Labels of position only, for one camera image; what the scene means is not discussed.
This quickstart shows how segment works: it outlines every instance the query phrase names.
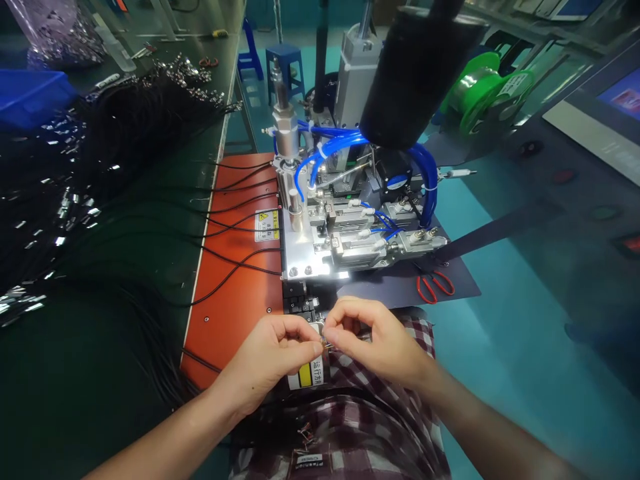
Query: person's right hand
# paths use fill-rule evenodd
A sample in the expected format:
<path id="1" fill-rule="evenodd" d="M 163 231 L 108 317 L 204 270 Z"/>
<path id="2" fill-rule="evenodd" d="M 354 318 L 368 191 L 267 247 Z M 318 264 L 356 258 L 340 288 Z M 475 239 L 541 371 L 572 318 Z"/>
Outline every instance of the person's right hand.
<path id="1" fill-rule="evenodd" d="M 355 336 L 358 321 L 371 327 L 371 343 Z M 340 298 L 327 316 L 323 335 L 376 375 L 412 390 L 424 384 L 433 362 L 402 323 L 374 300 Z"/>

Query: display screen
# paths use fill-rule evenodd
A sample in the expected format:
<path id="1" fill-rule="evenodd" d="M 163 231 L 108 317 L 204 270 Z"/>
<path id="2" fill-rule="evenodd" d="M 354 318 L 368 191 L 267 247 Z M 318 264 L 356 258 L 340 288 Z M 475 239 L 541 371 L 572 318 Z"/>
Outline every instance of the display screen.
<path id="1" fill-rule="evenodd" d="M 598 98 L 640 120 L 640 69 L 628 74 Z"/>

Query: person's left hand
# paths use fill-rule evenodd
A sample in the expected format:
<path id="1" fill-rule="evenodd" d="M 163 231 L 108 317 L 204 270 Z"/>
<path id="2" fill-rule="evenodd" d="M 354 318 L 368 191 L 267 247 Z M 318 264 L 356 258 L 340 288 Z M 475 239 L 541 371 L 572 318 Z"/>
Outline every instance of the person's left hand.
<path id="1" fill-rule="evenodd" d="M 242 416 L 252 414 L 285 375 L 322 354 L 320 335 L 302 317 L 263 317 L 213 386 L 233 395 Z"/>

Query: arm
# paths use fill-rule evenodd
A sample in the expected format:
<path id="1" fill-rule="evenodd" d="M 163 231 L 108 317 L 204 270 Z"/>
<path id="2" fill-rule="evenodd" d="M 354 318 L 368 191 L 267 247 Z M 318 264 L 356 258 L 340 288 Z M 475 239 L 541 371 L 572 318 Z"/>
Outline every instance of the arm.
<path id="1" fill-rule="evenodd" d="M 322 353 L 319 341 L 318 333 L 300 317 L 262 318 L 208 390 L 86 479 L 189 478 L 280 378 Z"/>
<path id="2" fill-rule="evenodd" d="M 371 343 L 354 335 L 354 319 L 371 327 Z M 380 302 L 343 297 L 327 316 L 323 333 L 375 374 L 416 391 L 485 480 L 581 478 L 568 462 L 441 368 Z"/>

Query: wire spool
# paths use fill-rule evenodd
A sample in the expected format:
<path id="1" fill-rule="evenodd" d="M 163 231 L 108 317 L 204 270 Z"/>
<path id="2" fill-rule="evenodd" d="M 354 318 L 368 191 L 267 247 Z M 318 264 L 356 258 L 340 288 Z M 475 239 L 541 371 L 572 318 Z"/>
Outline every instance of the wire spool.
<path id="1" fill-rule="evenodd" d="M 527 100 L 534 84 L 530 70 L 501 77 L 497 72 L 500 57 L 487 52 L 470 60 L 458 82 L 443 102 L 445 111 L 455 111 L 461 117 L 460 134 L 468 137 L 491 111 L 493 121 L 510 121 Z"/>

